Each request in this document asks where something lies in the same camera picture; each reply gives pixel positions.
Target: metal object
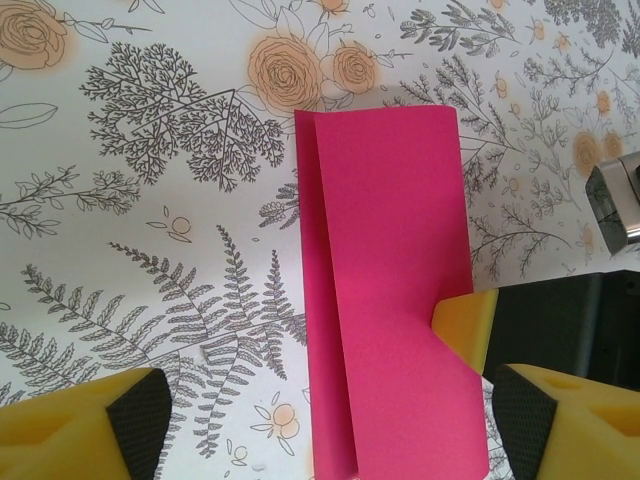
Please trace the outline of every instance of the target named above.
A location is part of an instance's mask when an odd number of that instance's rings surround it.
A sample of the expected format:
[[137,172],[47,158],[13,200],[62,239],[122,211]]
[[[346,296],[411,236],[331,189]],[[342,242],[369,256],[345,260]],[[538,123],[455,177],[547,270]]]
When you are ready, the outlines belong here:
[[612,255],[640,251],[640,152],[596,165],[585,187]]

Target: folded pink paper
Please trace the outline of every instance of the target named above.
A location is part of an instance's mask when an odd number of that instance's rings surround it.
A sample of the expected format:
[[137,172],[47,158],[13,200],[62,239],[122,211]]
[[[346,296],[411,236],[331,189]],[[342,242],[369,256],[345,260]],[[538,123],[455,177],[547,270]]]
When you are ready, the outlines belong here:
[[484,478],[480,377],[429,328],[472,291],[455,110],[296,132],[316,479]]

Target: floral wallpaper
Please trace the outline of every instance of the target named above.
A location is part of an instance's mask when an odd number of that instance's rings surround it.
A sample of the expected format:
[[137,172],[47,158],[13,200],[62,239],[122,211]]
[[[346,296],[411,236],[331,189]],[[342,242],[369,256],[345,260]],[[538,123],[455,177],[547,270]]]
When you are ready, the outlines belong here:
[[157,366],[156,478],[310,480],[293,112],[455,107],[478,290],[637,269],[583,190],[639,55],[634,0],[0,0],[0,405]]

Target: yellow foam block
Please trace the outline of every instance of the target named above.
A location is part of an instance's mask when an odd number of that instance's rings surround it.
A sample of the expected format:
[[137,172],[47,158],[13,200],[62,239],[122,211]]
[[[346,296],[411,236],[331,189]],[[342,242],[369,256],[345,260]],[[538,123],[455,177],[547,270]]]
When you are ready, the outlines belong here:
[[152,370],[130,370],[0,409],[0,480],[128,480],[106,407]]
[[473,370],[484,371],[498,289],[442,300],[431,328]]
[[558,401],[537,480],[640,479],[640,392],[510,367]]

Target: table surface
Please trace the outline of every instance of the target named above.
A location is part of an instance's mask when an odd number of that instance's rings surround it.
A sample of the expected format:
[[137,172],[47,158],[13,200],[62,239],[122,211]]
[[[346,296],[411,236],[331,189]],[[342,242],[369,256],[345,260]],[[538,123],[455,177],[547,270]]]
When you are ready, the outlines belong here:
[[476,289],[636,269],[584,181],[638,55],[614,0],[0,2],[0,406],[158,366],[158,478],[309,480],[293,110],[456,107]]

